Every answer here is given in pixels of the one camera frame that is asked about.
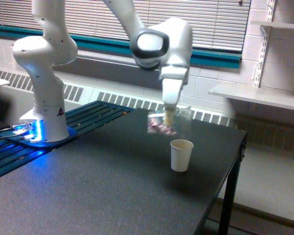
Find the cable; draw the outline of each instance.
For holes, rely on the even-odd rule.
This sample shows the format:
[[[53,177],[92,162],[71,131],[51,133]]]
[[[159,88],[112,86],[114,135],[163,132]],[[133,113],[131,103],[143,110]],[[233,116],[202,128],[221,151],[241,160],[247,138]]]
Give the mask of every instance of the cable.
[[[1,139],[6,139],[6,138],[17,137],[17,136],[24,136],[24,135],[28,135],[28,131],[26,131],[26,132],[24,132],[24,133],[21,133],[21,134],[18,134],[18,135],[2,136],[2,137],[0,137],[0,140],[1,140]]]
[[[0,132],[2,132],[2,131],[11,131],[11,130],[13,130],[13,128],[12,127],[8,127],[8,128],[1,129]]]

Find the warning label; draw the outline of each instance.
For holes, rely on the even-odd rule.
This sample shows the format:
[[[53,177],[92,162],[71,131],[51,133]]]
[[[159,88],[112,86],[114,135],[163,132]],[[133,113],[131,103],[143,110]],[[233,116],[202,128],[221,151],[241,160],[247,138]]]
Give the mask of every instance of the warning label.
[[[57,115],[57,116],[61,116],[61,115],[64,115],[64,112],[63,112],[63,109],[62,109],[62,107],[60,107],[60,110],[59,110],[59,112],[58,112],[58,115]]]

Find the table leg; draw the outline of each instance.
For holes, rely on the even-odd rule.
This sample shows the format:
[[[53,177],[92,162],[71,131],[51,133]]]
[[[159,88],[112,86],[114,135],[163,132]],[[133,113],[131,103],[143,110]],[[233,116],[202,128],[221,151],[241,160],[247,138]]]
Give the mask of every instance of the table leg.
[[[240,153],[240,156],[238,156],[238,158],[236,159],[227,177],[223,207],[221,212],[221,219],[219,224],[219,232],[218,232],[219,235],[227,235],[227,232],[229,229],[236,184],[239,177],[239,171],[241,166],[241,160],[242,160],[242,154]]]

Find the blue metal rack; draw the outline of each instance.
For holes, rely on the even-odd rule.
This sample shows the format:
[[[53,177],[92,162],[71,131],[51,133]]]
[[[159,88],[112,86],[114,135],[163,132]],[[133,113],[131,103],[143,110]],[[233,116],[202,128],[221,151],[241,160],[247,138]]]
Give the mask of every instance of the blue metal rack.
[[[95,101],[66,112],[66,119],[68,126],[77,132],[77,136],[81,136],[132,110],[119,105]],[[0,140],[0,177],[50,151],[51,149],[23,146],[11,140]]]

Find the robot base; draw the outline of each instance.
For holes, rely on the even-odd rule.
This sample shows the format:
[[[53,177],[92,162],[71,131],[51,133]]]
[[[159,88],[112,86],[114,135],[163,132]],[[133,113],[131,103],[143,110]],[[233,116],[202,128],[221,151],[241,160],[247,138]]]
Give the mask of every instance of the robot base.
[[[56,141],[56,142],[39,142],[39,143],[31,143],[28,140],[22,138],[21,136],[17,136],[17,137],[11,137],[9,138],[10,140],[17,142],[19,144],[28,146],[28,147],[34,147],[34,148],[57,148],[60,147],[62,145],[65,145],[66,143],[74,140],[76,138],[76,131],[71,128],[68,127],[68,132],[69,132],[69,136],[61,141]],[[0,133],[1,137],[5,137],[5,136],[11,136],[14,135],[14,133],[12,131],[6,131],[6,132],[2,132]]]

